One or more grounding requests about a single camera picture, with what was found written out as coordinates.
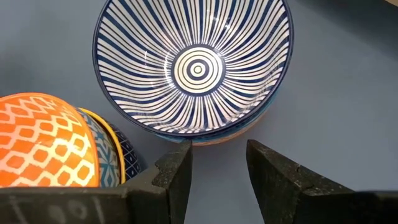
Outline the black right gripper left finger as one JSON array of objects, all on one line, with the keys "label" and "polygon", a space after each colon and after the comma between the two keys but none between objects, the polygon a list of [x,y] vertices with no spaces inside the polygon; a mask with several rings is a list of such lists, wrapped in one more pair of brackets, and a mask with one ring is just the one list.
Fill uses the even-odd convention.
[{"label": "black right gripper left finger", "polygon": [[183,223],[192,182],[192,143],[113,188],[1,189],[1,223]]}]

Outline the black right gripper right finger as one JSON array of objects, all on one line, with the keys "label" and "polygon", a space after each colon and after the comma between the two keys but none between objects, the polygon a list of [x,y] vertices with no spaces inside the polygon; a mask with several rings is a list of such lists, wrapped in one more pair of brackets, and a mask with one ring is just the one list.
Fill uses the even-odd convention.
[{"label": "black right gripper right finger", "polygon": [[396,191],[351,190],[253,139],[246,160],[266,224],[397,224]]}]

